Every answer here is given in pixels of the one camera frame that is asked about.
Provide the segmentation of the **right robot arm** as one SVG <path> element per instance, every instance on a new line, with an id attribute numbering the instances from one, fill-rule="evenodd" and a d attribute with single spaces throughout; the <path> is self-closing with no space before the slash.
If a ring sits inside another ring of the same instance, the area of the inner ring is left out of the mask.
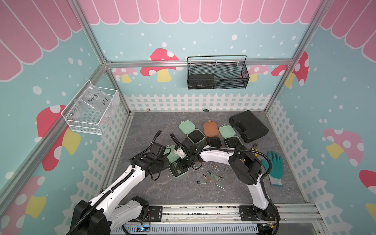
<path id="1" fill-rule="evenodd" d="M 183 151 L 183 161 L 188 162 L 189 166 L 193 166 L 198 161 L 229 165 L 236 177 L 247 185 L 256 218 L 280 221 L 278 209 L 267 195 L 264 187 L 263 180 L 272 170 L 272 162 L 265 154 L 247 149 L 243 145 L 238 145 L 235 148 L 205 146 L 199 150 L 189 140 L 187 143 L 182 143 L 175 137 L 172 139 L 177 148 Z"/>

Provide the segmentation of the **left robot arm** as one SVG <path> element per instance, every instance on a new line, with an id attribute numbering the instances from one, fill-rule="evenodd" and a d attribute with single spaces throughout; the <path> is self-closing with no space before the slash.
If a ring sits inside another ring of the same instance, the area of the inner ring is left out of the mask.
<path id="1" fill-rule="evenodd" d="M 169 167 L 166 146 L 152 143 L 130 159 L 130 166 L 107 189 L 90 201 L 80 201 L 73 210 L 69 235 L 109 235 L 126 222 L 147 217 L 148 202 L 135 197 L 125 206 L 119 203 L 147 176 Z"/>

